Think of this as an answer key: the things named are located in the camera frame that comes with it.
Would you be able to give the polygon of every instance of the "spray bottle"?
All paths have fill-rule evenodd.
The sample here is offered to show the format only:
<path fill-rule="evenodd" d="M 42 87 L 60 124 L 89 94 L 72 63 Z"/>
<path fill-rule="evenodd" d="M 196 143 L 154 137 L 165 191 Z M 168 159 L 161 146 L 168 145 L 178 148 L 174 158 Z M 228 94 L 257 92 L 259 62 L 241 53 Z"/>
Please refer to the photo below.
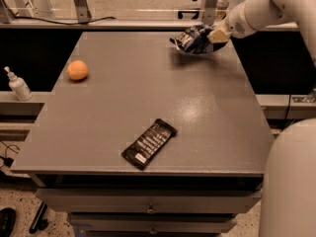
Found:
<path fill-rule="evenodd" d="M 18 99 L 21 101 L 30 99 L 32 97 L 32 93 L 26 82 L 21 77 L 18 77 L 15 73 L 11 72 L 9 67 L 5 67 L 4 70 L 7 71 L 10 79 L 9 86 L 17 95 Z"/>

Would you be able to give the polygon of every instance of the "table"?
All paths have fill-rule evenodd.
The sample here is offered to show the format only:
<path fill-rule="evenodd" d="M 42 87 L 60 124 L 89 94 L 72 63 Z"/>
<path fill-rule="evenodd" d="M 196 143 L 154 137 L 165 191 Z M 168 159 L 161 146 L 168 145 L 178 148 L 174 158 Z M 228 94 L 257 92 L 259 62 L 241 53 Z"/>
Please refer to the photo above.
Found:
<path fill-rule="evenodd" d="M 75 227 L 227 232 L 261 198 L 274 138 L 232 43 L 190 55 L 169 42 L 177 34 L 83 33 L 68 63 L 83 60 L 89 77 L 64 69 L 39 114 L 12 171 Z M 141 171 L 121 153 L 156 119 L 178 134 Z"/>

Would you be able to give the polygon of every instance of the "floor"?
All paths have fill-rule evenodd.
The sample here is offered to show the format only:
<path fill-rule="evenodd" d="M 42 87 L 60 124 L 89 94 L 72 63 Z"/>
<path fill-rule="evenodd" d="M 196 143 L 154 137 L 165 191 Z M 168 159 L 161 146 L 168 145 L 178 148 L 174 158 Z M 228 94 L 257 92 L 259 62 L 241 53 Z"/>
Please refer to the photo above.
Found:
<path fill-rule="evenodd" d="M 124 19 L 175 19 L 175 10 L 179 8 L 194 8 L 200 5 L 200 1 L 195 3 L 192 0 L 88 0 L 90 10 L 94 18 L 105 16 L 115 16 Z M 75 10 L 71 0 L 50 0 L 54 8 L 56 19 L 75 18 Z M 23 146 L 23 141 L 5 140 L 6 144 Z M 0 144 L 0 155 L 3 156 L 6 147 Z M 15 157 L 15 153 L 7 151 L 8 156 Z M 1 167 L 1 171 L 7 175 L 13 175 L 6 166 Z M 11 236 L 53 236 L 66 237 L 75 236 L 72 227 L 66 221 L 64 212 L 56 212 L 50 208 L 46 211 L 44 218 L 48 221 L 48 226 L 44 230 L 39 230 L 36 234 L 30 234 L 29 228 L 40 206 L 40 200 L 36 197 L 34 187 L 21 184 L 0 183 L 0 208 L 12 207 L 17 211 L 17 221 Z M 258 236 L 260 219 L 260 203 L 255 205 L 248 213 L 237 216 L 238 224 L 228 234 L 223 237 L 255 237 Z"/>

